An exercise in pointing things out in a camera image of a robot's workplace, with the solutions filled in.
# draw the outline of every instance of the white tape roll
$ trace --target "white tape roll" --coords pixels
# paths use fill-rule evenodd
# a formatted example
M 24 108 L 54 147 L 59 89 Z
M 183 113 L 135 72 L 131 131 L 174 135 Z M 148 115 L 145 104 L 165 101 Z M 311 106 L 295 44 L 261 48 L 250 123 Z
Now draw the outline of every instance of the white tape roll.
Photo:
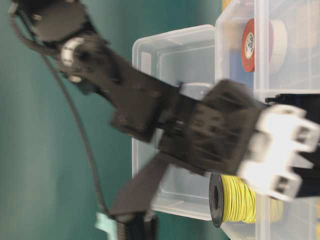
M 270 61 L 269 71 L 271 74 L 277 73 L 284 64 L 287 48 L 288 48 L 288 34 L 286 26 L 281 20 L 270 21 Z

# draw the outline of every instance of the green surface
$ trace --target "green surface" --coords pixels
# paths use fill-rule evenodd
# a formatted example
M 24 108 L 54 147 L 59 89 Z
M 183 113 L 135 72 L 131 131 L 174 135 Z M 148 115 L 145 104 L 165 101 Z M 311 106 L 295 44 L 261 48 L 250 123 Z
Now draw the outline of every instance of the green surface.
M 85 0 L 111 47 L 131 61 L 135 40 L 215 23 L 220 0 Z M 97 230 L 91 172 L 65 99 L 40 57 L 25 48 L 0 12 L 0 239 L 105 240 Z M 83 117 L 108 205 L 131 178 L 131 139 L 108 125 L 113 109 L 68 89 Z M 159 240 L 225 239 L 204 222 L 159 213 Z

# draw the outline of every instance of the yellow wire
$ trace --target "yellow wire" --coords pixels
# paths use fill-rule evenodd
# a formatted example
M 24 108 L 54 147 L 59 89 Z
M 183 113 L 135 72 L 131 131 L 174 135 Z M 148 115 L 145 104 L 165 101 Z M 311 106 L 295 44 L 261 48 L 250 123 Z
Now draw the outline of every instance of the yellow wire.
M 224 212 L 223 222 L 256 222 L 256 193 L 237 176 L 221 175 Z M 270 221 L 277 222 L 283 214 L 283 202 L 271 199 Z

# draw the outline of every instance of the clear plastic container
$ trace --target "clear plastic container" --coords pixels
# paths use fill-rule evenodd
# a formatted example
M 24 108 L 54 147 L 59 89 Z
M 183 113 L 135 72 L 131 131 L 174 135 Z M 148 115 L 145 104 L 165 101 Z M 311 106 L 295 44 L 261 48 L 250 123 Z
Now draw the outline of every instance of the clear plastic container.
M 202 25 L 137 40 L 133 66 L 168 84 L 183 83 L 182 93 L 202 99 L 215 81 L 215 27 Z M 161 132 L 152 144 L 132 140 L 132 175 L 157 152 Z M 164 176 L 152 208 L 157 211 L 211 220 L 209 176 L 171 166 Z
M 245 72 L 241 42 L 245 26 L 254 18 L 255 72 Z M 286 55 L 273 72 L 269 62 L 270 21 L 280 20 L 287 35 Z M 320 1 L 233 0 L 216 21 L 216 82 L 228 78 L 246 83 L 264 102 L 280 93 L 320 93 Z M 303 158 L 295 166 L 311 167 Z M 224 223 L 231 240 L 316 240 L 317 198 L 285 202 L 281 221 L 270 221 L 270 199 L 257 196 L 256 224 Z

